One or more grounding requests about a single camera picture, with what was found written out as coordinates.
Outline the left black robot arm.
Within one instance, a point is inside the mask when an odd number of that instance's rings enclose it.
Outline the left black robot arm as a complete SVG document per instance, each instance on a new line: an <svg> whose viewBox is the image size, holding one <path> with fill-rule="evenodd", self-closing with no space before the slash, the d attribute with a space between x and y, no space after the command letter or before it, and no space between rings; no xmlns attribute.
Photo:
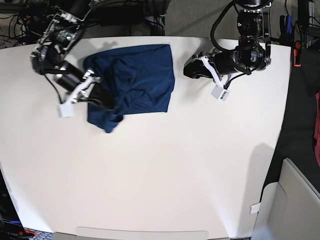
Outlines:
<svg viewBox="0 0 320 240"><path fill-rule="evenodd" d="M264 70L271 64L269 13L266 11L271 5L270 0L232 0L212 25L212 52L193 55L192 61L184 66L183 74L191 79L209 78L217 85L223 76L228 76L222 85L226 90L233 80ZM239 38L235 48L227 49L218 43L215 33L231 8L237 14Z"/></svg>

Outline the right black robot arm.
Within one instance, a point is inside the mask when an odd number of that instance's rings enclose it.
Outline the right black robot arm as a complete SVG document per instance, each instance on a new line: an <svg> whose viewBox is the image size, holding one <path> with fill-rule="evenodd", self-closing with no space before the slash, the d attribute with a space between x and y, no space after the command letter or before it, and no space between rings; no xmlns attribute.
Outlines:
<svg viewBox="0 0 320 240"><path fill-rule="evenodd" d="M116 106L114 98L103 92L103 81L93 69L82 71L65 59L83 38L88 15L99 3L98 0L57 1L55 14L30 55L37 74L52 75L49 83L66 90L58 105L63 118L73 116L76 103L89 103L106 111Z"/></svg>

